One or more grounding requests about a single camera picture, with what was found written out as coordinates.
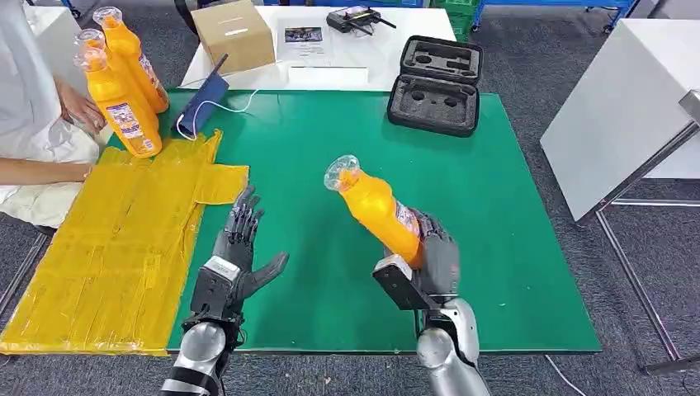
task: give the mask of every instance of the orange bottle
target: orange bottle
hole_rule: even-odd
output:
[[[352,216],[411,268],[420,267],[419,223],[415,214],[394,198],[386,181],[362,171],[353,155],[343,155],[326,170],[324,184],[340,193]]]
[[[110,49],[107,48],[105,35],[102,34],[101,31],[97,29],[83,29],[75,35],[75,45],[78,46],[78,50],[85,47],[92,47],[105,51],[107,55],[107,67],[119,76],[120,81],[124,83],[129,93],[133,94],[134,100],[138,102],[139,107],[150,108],[144,93],[139,89],[139,84],[134,81],[129,69],[121,61],[120,57],[115,56]],[[148,117],[149,123],[158,128],[158,117],[155,115],[155,112],[150,111]]]
[[[107,67],[105,51],[84,47],[74,61],[85,72],[90,96],[126,149],[138,158],[159,153],[163,142],[158,126],[150,122],[150,106],[140,103],[120,76]]]
[[[129,69],[153,111],[166,111],[170,104],[168,94],[156,77],[151,63],[141,51],[141,40],[124,24],[119,8],[98,8],[92,14],[92,19],[102,26],[107,37],[107,46]]]

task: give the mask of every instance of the gray carpet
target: gray carpet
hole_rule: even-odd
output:
[[[75,2],[81,11],[89,8],[82,3]],[[151,7],[135,3],[110,2],[125,10],[165,84],[177,85],[196,39],[169,2]],[[662,377],[639,373],[639,365],[662,361],[665,353],[600,227],[572,224],[538,143],[604,42],[600,31],[607,19],[602,10],[490,8],[473,35],[486,52],[480,90],[496,92],[504,102],[603,344],[603,352],[595,355],[554,356],[559,367],[589,396],[700,394],[697,371]],[[698,190],[695,183],[645,183],[633,193],[679,198],[697,196]],[[679,348],[700,352],[700,213],[639,208],[611,208],[608,213]],[[33,235],[22,224],[0,220],[0,285],[12,276],[13,263],[21,260]],[[0,368],[0,395],[154,394],[170,363],[143,356],[23,356]],[[483,356],[480,365],[494,395],[575,394],[542,356]],[[247,395],[430,394],[427,377],[412,356],[236,356],[225,384],[230,394]]]

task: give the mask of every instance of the black foam case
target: black foam case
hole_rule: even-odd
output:
[[[483,59],[478,45],[409,37],[386,107],[389,121],[440,134],[471,136],[479,122],[475,85]]]

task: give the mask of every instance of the cardboard box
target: cardboard box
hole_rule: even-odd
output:
[[[275,62],[272,32],[250,0],[239,0],[192,12],[202,46],[213,64],[229,58],[220,74]]]

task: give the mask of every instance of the green table surface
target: green table surface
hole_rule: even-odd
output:
[[[194,91],[169,93],[163,136]],[[229,92],[224,102],[241,108],[249,93]],[[246,300],[239,349],[414,351],[413,314],[399,311],[371,276],[382,246],[323,184],[326,167],[351,153],[365,172],[387,180],[398,200],[440,219],[457,240],[459,291],[475,311],[482,351],[599,351],[499,97],[481,96],[479,128],[469,139],[392,125],[388,97],[259,92],[247,114],[217,110],[201,128],[207,136],[224,131],[217,163],[251,167],[266,210],[255,267],[290,253],[285,272]],[[228,211],[206,207],[169,350],[179,348],[197,269]]]

